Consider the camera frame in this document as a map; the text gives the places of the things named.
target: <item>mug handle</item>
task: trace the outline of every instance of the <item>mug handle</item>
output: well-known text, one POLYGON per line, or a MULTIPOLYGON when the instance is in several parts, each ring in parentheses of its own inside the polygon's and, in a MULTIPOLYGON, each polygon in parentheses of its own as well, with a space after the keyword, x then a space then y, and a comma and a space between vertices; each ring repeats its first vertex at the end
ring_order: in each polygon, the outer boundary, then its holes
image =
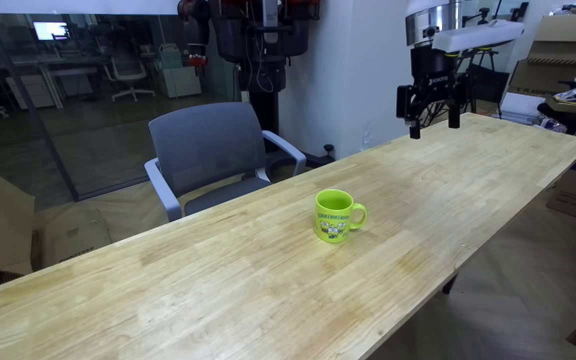
POLYGON ((350 230, 357 230, 362 226, 364 226, 364 223, 366 222, 366 217, 368 217, 368 210, 366 210, 366 207, 364 205, 361 205, 361 203, 355 202, 352 205, 352 211, 354 212, 355 210, 361 210, 361 212, 363 212, 363 216, 361 217, 361 220, 359 220, 359 222, 350 223, 350 230))

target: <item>desk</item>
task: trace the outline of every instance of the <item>desk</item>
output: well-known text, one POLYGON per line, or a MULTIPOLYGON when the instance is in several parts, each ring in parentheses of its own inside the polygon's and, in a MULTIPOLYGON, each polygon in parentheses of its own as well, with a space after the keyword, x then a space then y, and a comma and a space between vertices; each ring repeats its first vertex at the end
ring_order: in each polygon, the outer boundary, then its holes
MULTIPOLYGON (((81 56, 81 57, 60 57, 54 54, 40 54, 40 55, 18 55, 12 56, 11 60, 16 67, 23 66, 35 66, 41 72, 41 77, 46 83, 46 87, 50 92, 50 97, 54 101, 57 109, 63 109, 64 104, 57 91, 57 85, 55 85, 55 79, 50 72, 49 66, 58 64, 98 64, 103 63, 108 60, 106 56, 95 55, 95 56, 81 56)), ((0 69, 5 69, 6 65, 0 63, 0 69)))
POLYGON ((576 159, 574 136, 461 119, 1 285, 0 359, 368 357, 576 159), (368 208, 344 243, 312 228, 327 188, 368 208))

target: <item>metal pole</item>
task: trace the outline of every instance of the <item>metal pole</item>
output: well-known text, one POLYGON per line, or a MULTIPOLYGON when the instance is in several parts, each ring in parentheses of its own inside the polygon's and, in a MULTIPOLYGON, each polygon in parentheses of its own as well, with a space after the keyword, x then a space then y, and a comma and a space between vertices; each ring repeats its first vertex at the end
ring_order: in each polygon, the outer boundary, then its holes
POLYGON ((30 98, 30 94, 28 93, 28 90, 26 89, 21 78, 19 77, 19 74, 17 73, 12 60, 6 53, 6 48, 4 48, 1 38, 0 38, 0 54, 4 61, 4 64, 6 65, 7 70, 10 73, 10 76, 14 80, 16 88, 19 90, 21 98, 25 102, 26 107, 28 107, 28 114, 30 114, 30 123, 32 123, 32 125, 35 126, 35 128, 39 132, 39 135, 43 139, 43 142, 45 142, 46 148, 48 148, 48 152, 50 153, 52 159, 57 165, 57 170, 61 174, 63 181, 66 183, 66 187, 70 192, 70 196, 72 196, 72 200, 77 201, 79 198, 79 194, 77 193, 77 189, 75 189, 75 184, 73 183, 73 180, 68 174, 68 171, 66 170, 66 166, 64 166, 62 158, 59 156, 59 153, 57 153, 57 148, 55 148, 55 144, 53 143, 53 140, 51 139, 48 130, 46 130, 46 126, 44 125, 43 121, 41 121, 41 119, 39 118, 39 114, 37 113, 35 103, 33 102, 32 98, 30 98))

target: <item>green mug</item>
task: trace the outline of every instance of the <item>green mug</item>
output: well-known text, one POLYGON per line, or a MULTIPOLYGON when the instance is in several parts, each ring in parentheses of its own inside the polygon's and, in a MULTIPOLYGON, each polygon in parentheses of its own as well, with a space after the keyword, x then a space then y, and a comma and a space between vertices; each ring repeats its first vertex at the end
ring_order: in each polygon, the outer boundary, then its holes
POLYGON ((361 203, 356 203, 349 193, 338 189, 320 191, 315 198, 315 233, 325 242, 339 243, 348 238, 350 230, 364 226, 368 211, 361 203), (355 210, 363 216, 359 222, 352 222, 355 210))

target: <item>floor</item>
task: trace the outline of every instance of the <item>floor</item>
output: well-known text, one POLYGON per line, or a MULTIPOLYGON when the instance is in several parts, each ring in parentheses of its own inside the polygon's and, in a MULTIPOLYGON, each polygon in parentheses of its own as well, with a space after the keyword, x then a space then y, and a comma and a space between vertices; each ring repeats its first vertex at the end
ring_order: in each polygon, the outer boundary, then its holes
MULTIPOLYGON (((182 202, 206 189, 195 191, 182 202)), ((370 360, 576 360, 576 218, 545 207, 543 191, 370 360)), ((165 224, 150 182, 36 214, 36 226, 99 210, 116 242, 165 224)))
MULTIPOLYGON (((144 162, 155 157, 148 122, 174 110, 223 101, 210 94, 179 99, 131 97, 117 102, 71 100, 65 109, 44 108, 39 116, 80 194, 146 176, 144 162)), ((72 200, 57 166, 39 139, 27 112, 0 118, 0 175, 35 196, 36 208, 72 200)))

